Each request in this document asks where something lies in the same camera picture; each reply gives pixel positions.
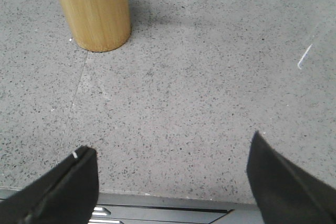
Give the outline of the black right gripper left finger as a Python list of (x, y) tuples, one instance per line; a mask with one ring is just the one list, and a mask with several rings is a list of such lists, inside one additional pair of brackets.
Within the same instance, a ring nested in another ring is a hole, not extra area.
[(82, 146), (1, 202), (1, 223), (88, 223), (99, 196), (97, 152)]

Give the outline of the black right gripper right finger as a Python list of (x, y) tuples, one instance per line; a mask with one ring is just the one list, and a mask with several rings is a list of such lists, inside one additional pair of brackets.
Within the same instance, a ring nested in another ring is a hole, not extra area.
[(264, 223), (335, 223), (335, 189), (283, 157), (259, 132), (247, 176)]

